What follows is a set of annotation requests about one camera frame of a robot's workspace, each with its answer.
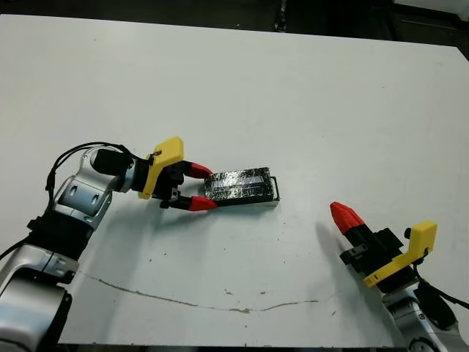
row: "brown stain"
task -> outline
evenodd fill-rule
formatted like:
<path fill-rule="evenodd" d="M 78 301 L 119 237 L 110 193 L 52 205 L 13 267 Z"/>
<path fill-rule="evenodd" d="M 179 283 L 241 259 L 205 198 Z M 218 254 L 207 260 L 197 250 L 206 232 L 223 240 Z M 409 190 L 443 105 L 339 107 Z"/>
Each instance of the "brown stain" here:
<path fill-rule="evenodd" d="M 277 304 L 275 306 L 271 306 L 271 307 L 268 307 L 268 308 L 261 309 L 260 311 L 261 312 L 266 312 L 268 310 L 279 308 L 279 307 L 294 306 L 296 304 L 303 304 L 303 303 L 317 303 L 317 301 L 315 299 L 310 299 L 308 301 L 280 303 L 280 304 Z"/>
<path fill-rule="evenodd" d="M 228 309 L 230 312 L 238 312 L 238 313 L 243 313 L 243 314 L 251 314 L 251 310 L 249 308 L 245 309 L 238 309 L 238 308 L 230 308 Z"/>
<path fill-rule="evenodd" d="M 78 272 L 82 273 L 84 276 L 90 278 L 91 280 L 94 280 L 96 282 L 99 282 L 100 284 L 103 284 L 105 286 L 111 287 L 115 290 L 119 290 L 119 291 L 122 291 L 122 292 L 132 293 L 134 295 L 147 297 L 147 298 L 159 299 L 161 301 L 165 301 L 165 302 L 169 302 L 169 303 L 175 303 L 175 304 L 181 304 L 183 306 L 188 306 L 188 307 L 219 310 L 219 311 L 224 311 L 224 312 L 237 312 L 237 313 L 241 313 L 241 314 L 251 314 L 251 312 L 266 312 L 266 311 L 269 311 L 269 310 L 272 310 L 272 309 L 277 309 L 277 308 L 285 307 L 285 306 L 292 306 L 292 305 L 296 305 L 296 304 L 317 303 L 318 302 L 315 299 L 311 299 L 311 300 L 307 300 L 307 301 L 298 301 L 298 302 L 286 302 L 286 303 L 276 304 L 275 306 L 271 306 L 271 307 L 264 308 L 264 309 L 254 309 L 254 308 L 239 309 L 239 308 L 209 307 L 209 306 L 201 306 L 201 305 L 198 305 L 198 304 L 193 304 L 193 303 L 190 303 L 190 302 L 179 301 L 177 299 L 172 299 L 172 298 L 167 298 L 167 297 L 162 297 L 162 296 L 157 296 L 157 295 L 150 295 L 149 293 L 143 293 L 143 292 L 140 292 L 140 291 L 137 291 L 137 290 L 129 290 L 127 288 L 123 288 L 123 287 L 111 284 L 110 282 L 104 281 L 104 280 L 102 280 L 98 277 L 94 277 L 92 275 L 86 274 L 83 271 L 78 271 Z M 329 298 L 335 296 L 339 292 L 340 291 L 338 291 L 338 292 L 334 293 L 333 295 L 331 295 L 330 297 L 326 298 L 325 301 L 327 301 Z"/>

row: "wire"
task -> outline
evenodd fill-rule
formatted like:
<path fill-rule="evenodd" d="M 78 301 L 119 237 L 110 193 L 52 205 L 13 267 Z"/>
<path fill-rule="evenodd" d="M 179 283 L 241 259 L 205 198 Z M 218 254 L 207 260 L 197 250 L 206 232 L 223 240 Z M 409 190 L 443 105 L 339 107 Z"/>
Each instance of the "wire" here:
<path fill-rule="evenodd" d="M 423 279 L 422 276 L 420 276 L 420 274 L 418 273 L 418 270 L 417 270 L 417 266 L 422 264 L 423 259 L 427 255 L 428 255 L 428 251 L 426 251 L 425 255 L 419 261 L 413 263 L 413 270 L 416 273 L 416 276 L 417 276 L 418 281 L 420 282 L 420 285 L 427 286 L 428 288 L 430 288 L 432 291 L 434 291 L 436 294 L 438 294 L 440 297 L 444 298 L 448 302 L 451 302 L 453 304 L 458 304 L 458 305 L 460 305 L 460 306 L 462 306 L 466 309 L 469 309 L 469 303 L 461 301 L 460 299 L 457 299 L 453 296 L 450 296 L 449 294 L 444 293 L 442 290 L 438 290 L 436 287 L 431 286 L 431 284 L 428 283 L 428 281 L 426 281 L 425 279 Z"/>
<path fill-rule="evenodd" d="M 7 249 L 6 251 L 4 251 L 3 253 L 0 254 L 0 260 L 2 260 L 3 258 L 5 258 L 8 254 L 10 254 L 11 252 L 13 252 L 15 249 L 17 249 L 18 247 L 22 246 L 23 243 L 26 242 L 26 238 L 23 238 L 21 241 L 18 241 L 17 243 L 15 243 L 14 245 L 12 245 L 9 249 Z"/>
<path fill-rule="evenodd" d="M 114 143 L 108 143 L 108 142 L 89 142 L 89 143 L 83 143 L 80 145 L 77 145 L 76 147 L 73 147 L 69 150 L 67 150 L 65 153 L 62 153 L 53 163 L 53 166 L 47 176 L 47 180 L 45 182 L 45 190 L 48 192 L 48 205 L 45 211 L 48 211 L 52 208 L 53 205 L 53 191 L 55 189 L 55 184 L 56 184 L 56 171 L 57 169 L 65 162 L 67 159 L 75 154 L 76 152 L 80 150 L 86 150 L 89 149 L 90 147 L 98 147 L 98 146 L 104 146 L 104 147 L 113 147 L 118 150 L 120 150 L 123 153 L 127 153 L 129 156 L 136 160 L 142 160 L 138 156 L 132 154 L 129 149 L 124 147 L 122 144 L 114 144 Z M 9 249 L 4 251 L 3 253 L 0 254 L 0 260 L 4 259 L 8 254 L 13 252 L 15 249 L 19 248 L 22 246 L 26 240 L 28 239 L 29 236 L 26 236 L 24 239 L 18 241 L 17 243 L 13 244 Z"/>

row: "yellow plastic part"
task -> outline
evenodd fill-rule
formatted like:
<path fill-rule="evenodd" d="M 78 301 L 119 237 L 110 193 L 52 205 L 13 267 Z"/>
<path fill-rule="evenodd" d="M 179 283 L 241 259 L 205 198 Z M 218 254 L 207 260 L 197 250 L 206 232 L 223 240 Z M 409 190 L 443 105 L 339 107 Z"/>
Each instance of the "yellow plastic part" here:
<path fill-rule="evenodd" d="M 435 244 L 437 225 L 431 221 L 425 221 L 414 225 L 410 231 L 409 249 L 406 253 L 394 257 L 392 261 L 374 273 L 368 275 L 364 281 L 368 287 L 373 287 L 386 277 L 412 264 L 425 255 L 425 251 L 431 252 Z"/>
<path fill-rule="evenodd" d="M 149 199 L 152 196 L 156 180 L 164 167 L 177 163 L 184 158 L 184 143 L 177 136 L 170 138 L 157 145 L 153 154 L 149 155 L 148 158 L 153 158 L 153 165 L 149 166 L 145 187 L 142 192 L 139 192 L 139 197 L 142 199 Z"/>

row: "white table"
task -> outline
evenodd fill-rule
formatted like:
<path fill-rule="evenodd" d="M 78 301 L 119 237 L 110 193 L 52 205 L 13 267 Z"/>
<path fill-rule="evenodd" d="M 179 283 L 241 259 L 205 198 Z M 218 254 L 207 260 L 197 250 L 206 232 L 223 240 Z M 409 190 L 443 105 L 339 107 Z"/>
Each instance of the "white table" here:
<path fill-rule="evenodd" d="M 282 196 L 270 210 L 186 213 L 116 194 L 62 342 L 400 345 L 377 290 L 339 259 L 350 246 L 332 201 L 405 243 L 406 227 L 437 222 L 421 273 L 469 299 L 457 49 L 15 15 L 0 16 L 0 48 L 1 248 L 42 214 L 55 157 L 82 142 L 146 155 L 179 135 L 186 159 L 215 171 L 269 166 Z M 77 169 L 74 158 L 57 183 Z M 468 312 L 456 314 L 469 341 Z"/>

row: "black battery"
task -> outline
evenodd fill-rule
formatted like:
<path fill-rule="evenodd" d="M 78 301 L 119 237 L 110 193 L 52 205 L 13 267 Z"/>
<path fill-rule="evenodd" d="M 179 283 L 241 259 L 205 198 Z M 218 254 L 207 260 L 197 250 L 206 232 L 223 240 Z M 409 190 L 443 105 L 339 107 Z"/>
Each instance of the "black battery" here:
<path fill-rule="evenodd" d="M 219 207 L 280 200 L 277 179 L 270 176 L 268 167 L 206 176 L 205 197 L 214 200 Z"/>

